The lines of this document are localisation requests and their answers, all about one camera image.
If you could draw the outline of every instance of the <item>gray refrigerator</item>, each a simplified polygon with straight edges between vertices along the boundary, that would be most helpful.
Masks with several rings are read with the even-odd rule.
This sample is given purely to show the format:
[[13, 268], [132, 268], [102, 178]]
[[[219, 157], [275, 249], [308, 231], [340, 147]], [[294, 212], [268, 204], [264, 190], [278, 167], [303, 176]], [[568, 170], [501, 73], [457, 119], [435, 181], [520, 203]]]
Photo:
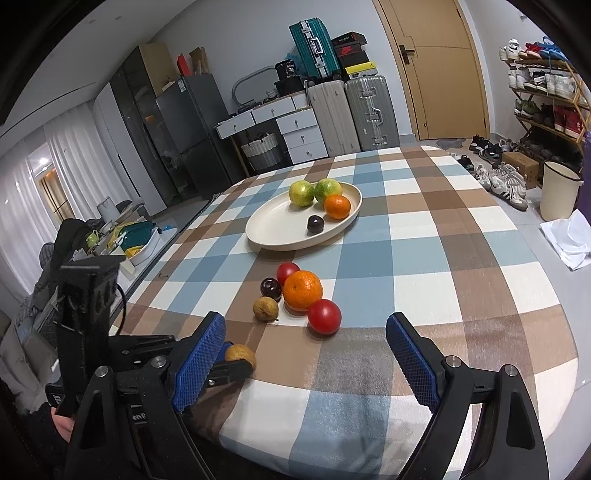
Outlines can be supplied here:
[[183, 76], [156, 101], [200, 195], [210, 198], [246, 177], [235, 150], [215, 130], [230, 115], [213, 75]]

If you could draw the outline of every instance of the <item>red tomato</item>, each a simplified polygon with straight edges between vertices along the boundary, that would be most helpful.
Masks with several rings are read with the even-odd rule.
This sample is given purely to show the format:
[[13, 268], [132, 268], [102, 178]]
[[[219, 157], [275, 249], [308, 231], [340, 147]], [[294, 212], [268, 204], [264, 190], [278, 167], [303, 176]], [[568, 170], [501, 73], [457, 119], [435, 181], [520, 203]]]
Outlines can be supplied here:
[[340, 309], [330, 300], [317, 300], [308, 309], [310, 326], [322, 335], [335, 333], [340, 327], [341, 318]]
[[284, 262], [281, 265], [279, 265], [279, 267], [277, 268], [277, 275], [276, 275], [279, 285], [283, 286], [283, 284], [287, 280], [287, 277], [289, 277], [291, 274], [296, 273], [299, 270], [300, 270], [300, 267], [298, 267], [293, 262]]

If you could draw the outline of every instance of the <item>gray suitcase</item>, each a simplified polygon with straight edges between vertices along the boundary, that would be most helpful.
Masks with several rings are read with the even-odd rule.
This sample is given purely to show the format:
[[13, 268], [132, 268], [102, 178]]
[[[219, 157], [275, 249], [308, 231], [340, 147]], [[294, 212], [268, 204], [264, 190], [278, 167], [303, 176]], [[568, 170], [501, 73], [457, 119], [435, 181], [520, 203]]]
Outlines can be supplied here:
[[360, 152], [345, 83], [335, 80], [314, 85], [308, 88], [308, 97], [329, 157]]
[[350, 80], [346, 91], [361, 149], [365, 152], [399, 147], [398, 127], [386, 78], [374, 75]]

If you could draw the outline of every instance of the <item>white tissue paper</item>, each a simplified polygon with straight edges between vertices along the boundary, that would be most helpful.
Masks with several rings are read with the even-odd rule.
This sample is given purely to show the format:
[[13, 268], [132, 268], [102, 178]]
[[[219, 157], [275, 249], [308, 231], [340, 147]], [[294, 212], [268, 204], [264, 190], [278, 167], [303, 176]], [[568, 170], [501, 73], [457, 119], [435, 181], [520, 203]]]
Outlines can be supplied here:
[[540, 225], [544, 236], [571, 270], [591, 263], [591, 226], [585, 216], [575, 210], [569, 219]]

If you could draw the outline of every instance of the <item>blue gripper pad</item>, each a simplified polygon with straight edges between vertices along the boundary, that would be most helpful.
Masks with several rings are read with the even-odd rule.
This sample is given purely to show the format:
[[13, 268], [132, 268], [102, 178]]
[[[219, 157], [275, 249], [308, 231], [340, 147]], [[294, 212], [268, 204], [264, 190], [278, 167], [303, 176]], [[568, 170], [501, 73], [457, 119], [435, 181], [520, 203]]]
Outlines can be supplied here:
[[419, 404], [429, 407], [431, 413], [435, 413], [440, 403], [437, 377], [416, 344], [422, 337], [402, 316], [407, 328], [413, 329], [409, 334], [403, 326], [404, 321], [400, 321], [397, 315], [400, 314], [393, 313], [386, 322], [386, 340]]
[[167, 385], [175, 411], [181, 413], [195, 403], [225, 337], [226, 320], [217, 312], [209, 312], [195, 332], [170, 352]]

